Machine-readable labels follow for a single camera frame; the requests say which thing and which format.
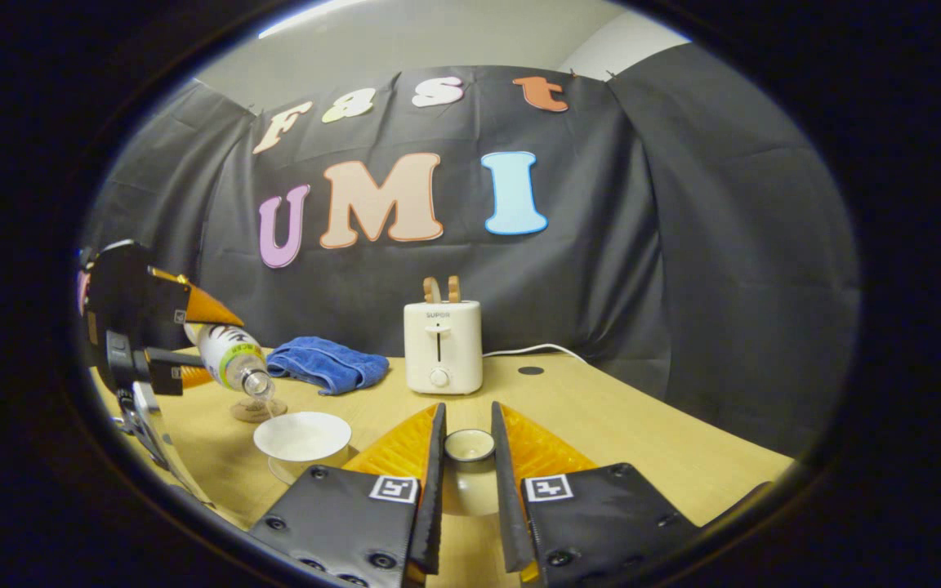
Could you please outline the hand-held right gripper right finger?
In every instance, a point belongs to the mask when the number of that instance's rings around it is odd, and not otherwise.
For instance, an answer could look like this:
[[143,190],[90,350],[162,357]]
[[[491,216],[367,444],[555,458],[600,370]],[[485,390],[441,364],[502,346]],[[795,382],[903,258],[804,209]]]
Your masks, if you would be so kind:
[[492,437],[504,565],[524,585],[598,586],[701,532],[632,464],[597,465],[499,402]]

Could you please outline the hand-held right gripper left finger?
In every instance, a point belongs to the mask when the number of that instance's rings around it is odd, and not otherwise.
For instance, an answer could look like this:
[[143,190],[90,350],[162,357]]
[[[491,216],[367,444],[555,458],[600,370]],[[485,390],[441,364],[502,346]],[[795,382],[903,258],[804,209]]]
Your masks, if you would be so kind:
[[439,572],[447,406],[436,403],[347,464],[311,465],[251,527],[304,570],[365,588]]

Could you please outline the clear plastic water bottle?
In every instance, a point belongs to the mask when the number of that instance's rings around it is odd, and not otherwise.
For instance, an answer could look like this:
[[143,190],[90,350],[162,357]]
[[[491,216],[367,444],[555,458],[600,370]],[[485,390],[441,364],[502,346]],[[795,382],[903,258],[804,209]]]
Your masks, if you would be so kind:
[[219,323],[187,323],[184,330],[217,383],[252,399],[269,401],[274,397],[264,350],[249,332]]

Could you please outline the white ceramic teacup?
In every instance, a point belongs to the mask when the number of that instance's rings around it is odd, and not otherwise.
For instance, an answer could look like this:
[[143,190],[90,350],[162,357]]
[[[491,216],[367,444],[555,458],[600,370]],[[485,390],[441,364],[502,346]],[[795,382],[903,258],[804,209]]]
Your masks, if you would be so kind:
[[270,418],[253,433],[253,442],[266,457],[294,458],[323,452],[347,443],[352,429],[347,421],[319,411],[298,411]]

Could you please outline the round brown coaster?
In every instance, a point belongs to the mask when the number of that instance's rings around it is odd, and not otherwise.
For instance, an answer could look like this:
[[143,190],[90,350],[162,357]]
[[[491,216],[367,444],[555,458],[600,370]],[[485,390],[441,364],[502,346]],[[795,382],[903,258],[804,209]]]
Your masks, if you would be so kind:
[[288,406],[281,399],[257,399],[246,397],[230,407],[230,414],[243,423],[264,423],[270,418],[282,416]]

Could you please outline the white teacup lid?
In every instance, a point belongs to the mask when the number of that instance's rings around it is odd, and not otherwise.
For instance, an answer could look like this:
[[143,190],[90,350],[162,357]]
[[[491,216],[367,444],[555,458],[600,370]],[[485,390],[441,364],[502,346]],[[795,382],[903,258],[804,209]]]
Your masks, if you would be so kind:
[[442,511],[451,516],[492,516],[499,511],[497,445],[489,432],[463,429],[444,440]]

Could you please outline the white ceramic saucer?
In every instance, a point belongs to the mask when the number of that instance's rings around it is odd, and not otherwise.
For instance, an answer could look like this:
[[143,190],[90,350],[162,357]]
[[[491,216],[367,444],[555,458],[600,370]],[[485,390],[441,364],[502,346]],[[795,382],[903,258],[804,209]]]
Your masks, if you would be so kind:
[[350,460],[350,450],[350,445],[344,443],[335,450],[310,452],[292,459],[269,455],[266,458],[266,464],[280,483],[292,485],[311,466],[343,466]]

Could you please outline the blue towel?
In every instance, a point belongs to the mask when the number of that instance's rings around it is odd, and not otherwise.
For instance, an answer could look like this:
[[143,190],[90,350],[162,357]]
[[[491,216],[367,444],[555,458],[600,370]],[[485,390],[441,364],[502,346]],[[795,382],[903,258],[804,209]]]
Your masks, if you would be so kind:
[[384,356],[348,349],[332,340],[298,337],[271,351],[266,367],[272,377],[318,385],[319,394],[336,397],[380,383],[390,362]]

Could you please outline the white toaster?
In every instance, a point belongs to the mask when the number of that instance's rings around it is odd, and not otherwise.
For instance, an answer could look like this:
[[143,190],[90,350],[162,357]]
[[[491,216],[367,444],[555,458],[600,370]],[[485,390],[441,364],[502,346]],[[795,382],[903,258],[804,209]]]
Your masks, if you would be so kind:
[[473,394],[483,384],[481,305],[404,306],[404,373],[419,394]]

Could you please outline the black backdrop cloth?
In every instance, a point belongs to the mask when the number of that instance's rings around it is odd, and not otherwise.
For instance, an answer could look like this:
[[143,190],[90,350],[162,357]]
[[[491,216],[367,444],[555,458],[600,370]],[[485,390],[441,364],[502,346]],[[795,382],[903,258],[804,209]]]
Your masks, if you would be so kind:
[[858,331],[832,175],[692,44],[607,82],[412,69],[261,114],[188,82],[120,153],[81,246],[121,239],[269,347],[402,356],[404,306],[455,274],[486,350],[560,344],[789,457],[825,429]]

